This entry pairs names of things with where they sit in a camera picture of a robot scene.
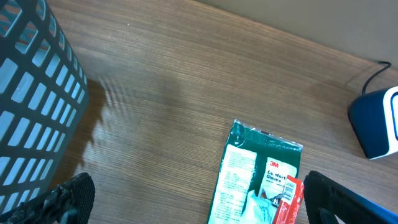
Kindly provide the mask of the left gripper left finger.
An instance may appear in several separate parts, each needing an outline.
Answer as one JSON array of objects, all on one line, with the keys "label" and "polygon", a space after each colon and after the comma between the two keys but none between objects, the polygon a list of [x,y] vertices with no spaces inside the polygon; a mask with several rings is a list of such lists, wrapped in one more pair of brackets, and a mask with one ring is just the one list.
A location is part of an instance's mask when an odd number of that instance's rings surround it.
[{"label": "left gripper left finger", "polygon": [[1,223],[76,223],[87,224],[95,201],[91,176],[82,172],[28,202],[1,215]]}]

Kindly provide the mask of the green glove package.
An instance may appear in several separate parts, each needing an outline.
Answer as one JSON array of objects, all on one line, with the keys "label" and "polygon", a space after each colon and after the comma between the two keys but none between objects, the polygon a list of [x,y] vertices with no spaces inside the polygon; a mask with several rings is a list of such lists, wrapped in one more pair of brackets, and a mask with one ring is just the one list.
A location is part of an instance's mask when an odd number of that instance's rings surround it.
[{"label": "green glove package", "polygon": [[234,120],[224,146],[208,224],[273,223],[302,145]]}]

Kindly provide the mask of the red toothpaste tube box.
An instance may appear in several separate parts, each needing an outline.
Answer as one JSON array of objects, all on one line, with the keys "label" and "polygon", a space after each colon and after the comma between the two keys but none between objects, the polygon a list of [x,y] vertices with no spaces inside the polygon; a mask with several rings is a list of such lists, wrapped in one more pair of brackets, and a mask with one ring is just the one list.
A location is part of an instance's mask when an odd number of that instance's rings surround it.
[{"label": "red toothpaste tube box", "polygon": [[303,191],[303,182],[288,175],[273,224],[296,224],[304,200]]}]

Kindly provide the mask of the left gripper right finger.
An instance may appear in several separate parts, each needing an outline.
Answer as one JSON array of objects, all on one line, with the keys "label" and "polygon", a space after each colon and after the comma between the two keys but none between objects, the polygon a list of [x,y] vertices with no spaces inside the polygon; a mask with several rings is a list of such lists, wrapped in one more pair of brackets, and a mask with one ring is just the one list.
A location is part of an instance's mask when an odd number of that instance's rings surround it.
[{"label": "left gripper right finger", "polygon": [[304,179],[304,201],[310,224],[396,224],[397,215],[354,193],[327,176],[310,171]]}]

